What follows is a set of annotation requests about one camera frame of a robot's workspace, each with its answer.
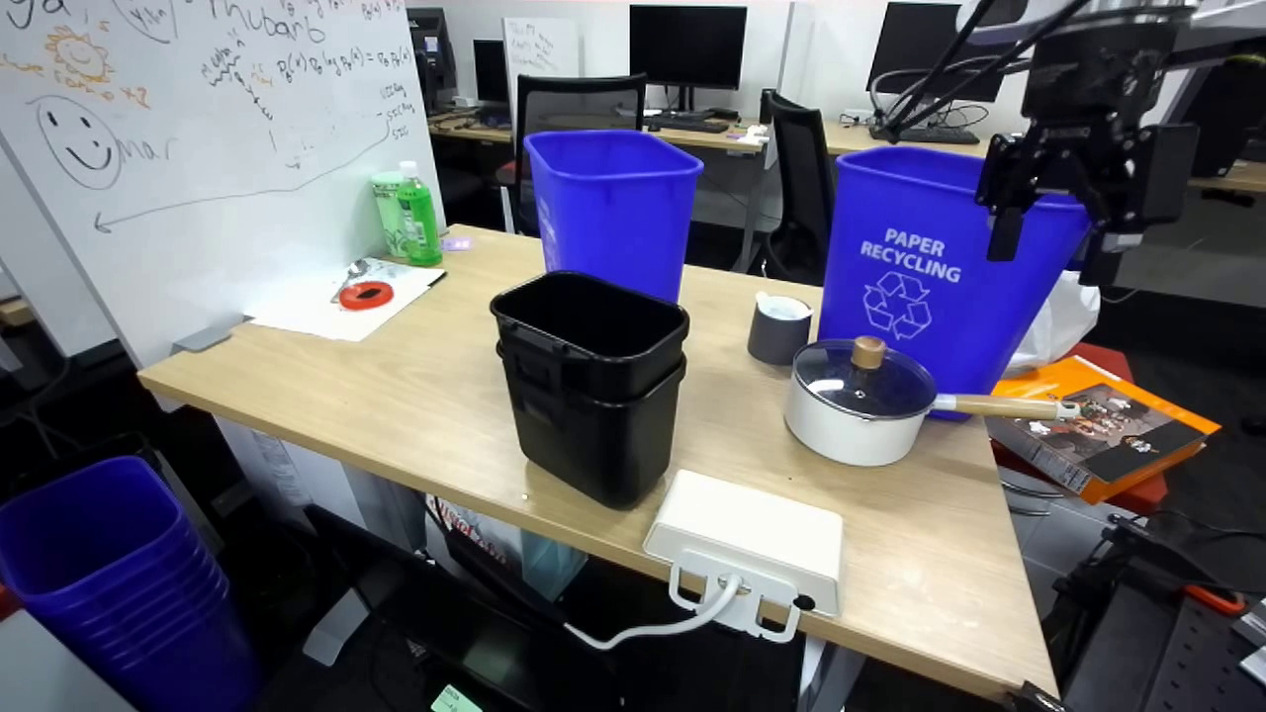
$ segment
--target black bin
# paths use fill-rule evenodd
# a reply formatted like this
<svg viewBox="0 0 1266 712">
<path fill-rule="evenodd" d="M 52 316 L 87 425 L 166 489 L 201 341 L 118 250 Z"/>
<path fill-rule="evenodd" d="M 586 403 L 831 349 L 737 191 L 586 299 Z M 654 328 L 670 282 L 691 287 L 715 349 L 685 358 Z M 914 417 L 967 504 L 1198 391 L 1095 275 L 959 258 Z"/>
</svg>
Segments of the black bin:
<svg viewBox="0 0 1266 712">
<path fill-rule="evenodd" d="M 670 465 L 689 316 L 577 271 L 489 299 L 519 446 L 606 504 L 637 504 Z"/>
</svg>

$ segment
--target cup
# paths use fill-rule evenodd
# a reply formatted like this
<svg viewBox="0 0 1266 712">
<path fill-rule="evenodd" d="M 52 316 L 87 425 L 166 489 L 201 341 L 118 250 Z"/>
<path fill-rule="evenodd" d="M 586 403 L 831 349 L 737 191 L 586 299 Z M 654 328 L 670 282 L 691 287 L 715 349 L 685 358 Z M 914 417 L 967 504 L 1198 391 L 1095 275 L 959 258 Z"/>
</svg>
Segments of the cup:
<svg viewBox="0 0 1266 712">
<path fill-rule="evenodd" d="M 749 350 L 761 362 L 791 369 L 797 350 L 809 349 L 810 309 L 791 295 L 757 294 Z"/>
</svg>

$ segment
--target white power strip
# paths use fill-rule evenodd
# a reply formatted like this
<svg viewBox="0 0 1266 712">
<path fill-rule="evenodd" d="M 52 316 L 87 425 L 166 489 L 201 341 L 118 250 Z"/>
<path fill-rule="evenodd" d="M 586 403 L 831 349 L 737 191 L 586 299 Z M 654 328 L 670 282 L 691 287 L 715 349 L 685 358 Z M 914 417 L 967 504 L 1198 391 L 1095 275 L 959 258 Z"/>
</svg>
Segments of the white power strip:
<svg viewBox="0 0 1266 712">
<path fill-rule="evenodd" d="M 791 639 L 799 609 L 838 614 L 843 516 L 835 508 L 675 472 L 642 549 L 674 564 L 670 598 L 681 609 L 699 609 L 741 577 L 737 601 L 715 621 L 765 639 Z M 681 594 L 681 573 L 707 580 L 699 601 Z M 765 601 L 789 609 L 785 627 L 761 623 Z"/>
</svg>

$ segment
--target white cable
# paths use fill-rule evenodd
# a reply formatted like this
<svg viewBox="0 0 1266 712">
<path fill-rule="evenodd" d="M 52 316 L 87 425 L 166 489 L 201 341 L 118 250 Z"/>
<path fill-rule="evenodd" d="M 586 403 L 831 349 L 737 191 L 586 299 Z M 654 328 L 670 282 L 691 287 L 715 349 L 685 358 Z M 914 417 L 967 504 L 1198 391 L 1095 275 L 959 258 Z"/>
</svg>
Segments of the white cable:
<svg viewBox="0 0 1266 712">
<path fill-rule="evenodd" d="M 741 577 L 727 577 L 724 588 L 714 601 L 699 603 L 699 614 L 691 614 L 685 621 L 674 621 L 674 623 L 620 627 L 608 639 L 596 639 L 596 638 L 582 631 L 569 621 L 561 627 L 574 631 L 582 644 L 608 652 L 608 648 L 617 648 L 620 639 L 635 639 L 635 638 L 685 638 L 691 627 L 703 627 L 707 621 L 715 621 L 737 601 L 737 594 L 741 594 Z"/>
</svg>

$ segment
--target blue basket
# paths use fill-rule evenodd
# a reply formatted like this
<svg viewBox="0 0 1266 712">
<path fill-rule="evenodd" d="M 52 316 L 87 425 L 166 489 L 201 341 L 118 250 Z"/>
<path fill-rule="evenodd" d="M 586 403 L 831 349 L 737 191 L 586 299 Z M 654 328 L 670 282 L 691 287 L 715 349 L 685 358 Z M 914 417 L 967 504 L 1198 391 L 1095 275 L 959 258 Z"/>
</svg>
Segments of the blue basket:
<svg viewBox="0 0 1266 712">
<path fill-rule="evenodd" d="M 637 129 L 525 138 L 545 270 L 675 299 L 703 162 Z"/>
<path fill-rule="evenodd" d="M 1041 199 L 1012 259 L 991 259 L 979 158 L 882 145 L 838 158 L 819 341 L 882 336 L 943 391 L 995 391 L 1091 222 Z"/>
<path fill-rule="evenodd" d="M 143 460 L 6 502 L 0 580 L 136 709 L 249 709 L 261 688 L 227 573 Z"/>
</svg>

